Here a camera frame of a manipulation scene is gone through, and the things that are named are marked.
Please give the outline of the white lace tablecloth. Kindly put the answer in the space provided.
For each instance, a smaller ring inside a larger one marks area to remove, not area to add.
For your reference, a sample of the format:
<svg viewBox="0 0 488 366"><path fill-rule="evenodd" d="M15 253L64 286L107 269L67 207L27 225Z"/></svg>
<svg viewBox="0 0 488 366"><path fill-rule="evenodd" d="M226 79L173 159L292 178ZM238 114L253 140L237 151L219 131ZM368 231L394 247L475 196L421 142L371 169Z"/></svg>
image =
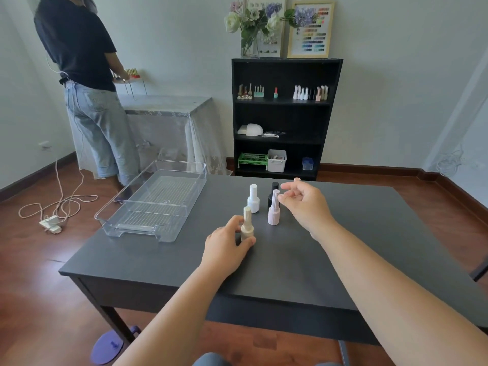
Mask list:
<svg viewBox="0 0 488 366"><path fill-rule="evenodd" d="M116 92L74 84L64 100L80 169L125 186L155 160L171 170L228 176L220 119L210 98L161 97L124 103Z"/></svg>

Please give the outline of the white storage box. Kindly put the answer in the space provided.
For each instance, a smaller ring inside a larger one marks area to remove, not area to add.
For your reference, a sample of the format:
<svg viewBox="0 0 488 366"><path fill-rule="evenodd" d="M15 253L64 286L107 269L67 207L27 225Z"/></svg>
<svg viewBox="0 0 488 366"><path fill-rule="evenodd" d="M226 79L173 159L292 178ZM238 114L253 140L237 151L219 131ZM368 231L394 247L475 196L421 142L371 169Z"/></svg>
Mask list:
<svg viewBox="0 0 488 366"><path fill-rule="evenodd" d="M283 173L287 161L285 150L270 149L267 154L266 170L272 173Z"/></svg>

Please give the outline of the glass vase with flowers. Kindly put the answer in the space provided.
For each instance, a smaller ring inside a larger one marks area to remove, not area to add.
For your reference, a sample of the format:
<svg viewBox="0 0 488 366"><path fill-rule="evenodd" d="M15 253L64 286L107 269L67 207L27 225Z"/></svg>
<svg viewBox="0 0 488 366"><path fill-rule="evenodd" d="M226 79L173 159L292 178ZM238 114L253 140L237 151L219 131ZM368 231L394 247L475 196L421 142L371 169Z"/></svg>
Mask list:
<svg viewBox="0 0 488 366"><path fill-rule="evenodd" d="M284 22L284 16L279 17L277 11L280 5L269 4L265 11L254 7L253 0L233 0L229 13L224 18L225 29L228 33L239 33L241 38L241 58L260 58L257 48L257 35L262 31L264 35L273 35L279 22Z"/></svg>

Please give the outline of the person's left hand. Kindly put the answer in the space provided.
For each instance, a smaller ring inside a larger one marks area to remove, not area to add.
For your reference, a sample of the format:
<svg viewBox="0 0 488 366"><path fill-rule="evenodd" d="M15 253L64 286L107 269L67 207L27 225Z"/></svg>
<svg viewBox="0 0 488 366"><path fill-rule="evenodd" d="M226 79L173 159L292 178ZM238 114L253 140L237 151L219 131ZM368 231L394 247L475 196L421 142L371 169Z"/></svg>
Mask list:
<svg viewBox="0 0 488 366"><path fill-rule="evenodd" d="M241 265L247 252L238 252L236 233L241 232L243 216L234 215L225 226L217 228L206 239L199 267L211 278L223 283Z"/></svg>

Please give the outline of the wooden framed colour chart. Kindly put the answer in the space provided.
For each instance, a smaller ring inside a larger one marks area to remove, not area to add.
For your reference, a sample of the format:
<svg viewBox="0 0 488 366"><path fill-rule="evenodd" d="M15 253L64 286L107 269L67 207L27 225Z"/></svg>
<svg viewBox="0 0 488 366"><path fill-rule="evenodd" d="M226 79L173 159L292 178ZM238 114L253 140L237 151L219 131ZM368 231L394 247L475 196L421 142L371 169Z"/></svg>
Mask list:
<svg viewBox="0 0 488 366"><path fill-rule="evenodd" d="M289 16L287 58L328 58L335 0L295 1Z"/></svg>

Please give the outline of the person's right forearm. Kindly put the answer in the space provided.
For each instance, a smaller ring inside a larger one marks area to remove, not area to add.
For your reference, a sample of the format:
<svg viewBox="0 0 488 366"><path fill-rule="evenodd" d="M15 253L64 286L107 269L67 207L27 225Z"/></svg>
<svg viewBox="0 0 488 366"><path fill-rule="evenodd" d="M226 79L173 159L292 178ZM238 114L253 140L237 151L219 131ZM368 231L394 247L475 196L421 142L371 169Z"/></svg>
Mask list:
<svg viewBox="0 0 488 366"><path fill-rule="evenodd" d="M488 336L334 220L308 224L396 366L488 366Z"/></svg>

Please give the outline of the person's right hand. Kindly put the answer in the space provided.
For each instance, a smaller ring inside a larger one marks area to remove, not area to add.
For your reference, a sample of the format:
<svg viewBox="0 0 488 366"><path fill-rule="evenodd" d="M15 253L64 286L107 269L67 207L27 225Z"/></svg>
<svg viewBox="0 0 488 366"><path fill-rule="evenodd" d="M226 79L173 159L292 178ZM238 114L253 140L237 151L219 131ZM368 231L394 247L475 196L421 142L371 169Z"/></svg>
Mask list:
<svg viewBox="0 0 488 366"><path fill-rule="evenodd" d="M295 209L288 209L296 221L307 230L312 238L320 243L334 241L340 235L341 227L333 218L326 198L321 191L311 184L296 178L293 182L281 184L284 193L295 195Z"/></svg>

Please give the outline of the person's blue trousers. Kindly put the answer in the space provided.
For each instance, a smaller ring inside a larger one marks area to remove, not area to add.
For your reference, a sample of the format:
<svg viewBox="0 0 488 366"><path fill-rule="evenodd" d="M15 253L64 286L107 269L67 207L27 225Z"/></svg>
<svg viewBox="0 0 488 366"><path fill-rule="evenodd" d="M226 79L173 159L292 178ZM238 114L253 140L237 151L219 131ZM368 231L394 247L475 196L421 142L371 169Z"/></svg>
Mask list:
<svg viewBox="0 0 488 366"><path fill-rule="evenodd" d="M232 366L232 364L216 352L207 352L200 356L192 366Z"/></svg>

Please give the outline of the person's left forearm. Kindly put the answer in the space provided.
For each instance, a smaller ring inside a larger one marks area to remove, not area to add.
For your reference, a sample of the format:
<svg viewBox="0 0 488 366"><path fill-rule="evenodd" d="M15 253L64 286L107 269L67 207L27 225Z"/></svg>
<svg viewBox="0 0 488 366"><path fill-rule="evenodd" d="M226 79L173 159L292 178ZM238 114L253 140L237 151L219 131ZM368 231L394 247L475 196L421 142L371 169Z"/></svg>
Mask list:
<svg viewBox="0 0 488 366"><path fill-rule="evenodd" d="M113 366L191 366L210 304L235 270L202 262Z"/></svg>

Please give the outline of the beige nail polish bottle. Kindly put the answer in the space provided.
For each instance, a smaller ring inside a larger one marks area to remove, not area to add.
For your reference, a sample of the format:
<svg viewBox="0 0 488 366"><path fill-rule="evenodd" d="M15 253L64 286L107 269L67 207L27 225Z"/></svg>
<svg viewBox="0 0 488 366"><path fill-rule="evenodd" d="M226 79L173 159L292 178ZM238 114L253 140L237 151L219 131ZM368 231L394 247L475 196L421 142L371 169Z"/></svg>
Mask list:
<svg viewBox="0 0 488 366"><path fill-rule="evenodd" d="M254 227L252 225L252 210L246 206L243 209L243 224L241 226L241 242L254 237Z"/></svg>

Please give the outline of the black bookshelf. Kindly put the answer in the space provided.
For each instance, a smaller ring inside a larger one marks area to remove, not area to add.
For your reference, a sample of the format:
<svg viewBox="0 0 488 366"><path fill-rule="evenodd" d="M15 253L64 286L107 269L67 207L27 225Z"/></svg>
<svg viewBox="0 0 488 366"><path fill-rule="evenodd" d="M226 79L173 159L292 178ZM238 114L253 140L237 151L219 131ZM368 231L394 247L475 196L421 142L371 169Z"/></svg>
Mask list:
<svg viewBox="0 0 488 366"><path fill-rule="evenodd" d="M334 100L344 60L340 58L237 58L231 62L233 95L233 146L235 175L255 178L293 179L316 181ZM264 98L237 100L239 85L264 87ZM330 86L331 93L325 103L292 100L296 85L315 88ZM273 98L275 87L278 98ZM264 132L282 131L280 138L238 135L241 125L259 124ZM287 160L283 173L265 171L262 166L241 165L237 160L241 152L268 154L270 149L285 150ZM302 170L302 158L314 160L312 171Z"/></svg>

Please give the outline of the green plastic basket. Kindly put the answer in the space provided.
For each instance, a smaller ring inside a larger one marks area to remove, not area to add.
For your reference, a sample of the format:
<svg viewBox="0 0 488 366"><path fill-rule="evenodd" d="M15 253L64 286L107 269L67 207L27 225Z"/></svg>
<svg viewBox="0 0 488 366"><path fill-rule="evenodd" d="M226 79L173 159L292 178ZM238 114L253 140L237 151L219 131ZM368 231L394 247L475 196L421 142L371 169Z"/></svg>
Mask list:
<svg viewBox="0 0 488 366"><path fill-rule="evenodd" d="M267 154L241 152L237 160L237 168L240 169L241 165L262 166L267 171Z"/></svg>

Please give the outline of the white framed nail chart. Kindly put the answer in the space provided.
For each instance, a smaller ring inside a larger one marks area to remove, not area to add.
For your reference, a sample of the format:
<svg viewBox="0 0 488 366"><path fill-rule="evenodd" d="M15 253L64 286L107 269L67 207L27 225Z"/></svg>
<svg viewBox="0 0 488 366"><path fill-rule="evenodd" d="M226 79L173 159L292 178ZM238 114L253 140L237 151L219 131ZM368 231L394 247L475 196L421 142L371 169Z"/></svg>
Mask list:
<svg viewBox="0 0 488 366"><path fill-rule="evenodd" d="M254 7L260 10L266 9L269 4L280 5L277 11L279 17L284 16L286 10L286 0L253 0ZM260 58L279 58L281 56L282 41L284 35L284 22L279 22L273 35L266 36L262 31L257 35L257 48Z"/></svg>

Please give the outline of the white power strip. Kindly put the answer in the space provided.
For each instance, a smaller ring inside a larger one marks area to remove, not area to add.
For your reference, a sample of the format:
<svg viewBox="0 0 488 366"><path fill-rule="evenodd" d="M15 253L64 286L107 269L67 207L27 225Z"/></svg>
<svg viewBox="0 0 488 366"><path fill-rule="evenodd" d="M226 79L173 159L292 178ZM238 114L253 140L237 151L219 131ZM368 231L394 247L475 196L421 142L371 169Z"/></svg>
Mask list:
<svg viewBox="0 0 488 366"><path fill-rule="evenodd" d="M54 215L47 217L39 222L39 225L44 229L44 231L52 233L54 235L62 232L62 220Z"/></svg>

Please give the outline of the white nail polish bottle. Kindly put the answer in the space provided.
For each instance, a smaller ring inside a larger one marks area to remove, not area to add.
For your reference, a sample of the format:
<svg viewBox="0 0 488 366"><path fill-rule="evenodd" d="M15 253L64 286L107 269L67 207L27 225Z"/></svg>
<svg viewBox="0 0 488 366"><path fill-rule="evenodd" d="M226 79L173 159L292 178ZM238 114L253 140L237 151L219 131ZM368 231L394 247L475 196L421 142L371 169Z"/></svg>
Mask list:
<svg viewBox="0 0 488 366"><path fill-rule="evenodd" d="M260 199L258 197L258 185L251 184L249 189L249 197L247 198L247 206L251 209L251 213L255 214L260 209Z"/></svg>

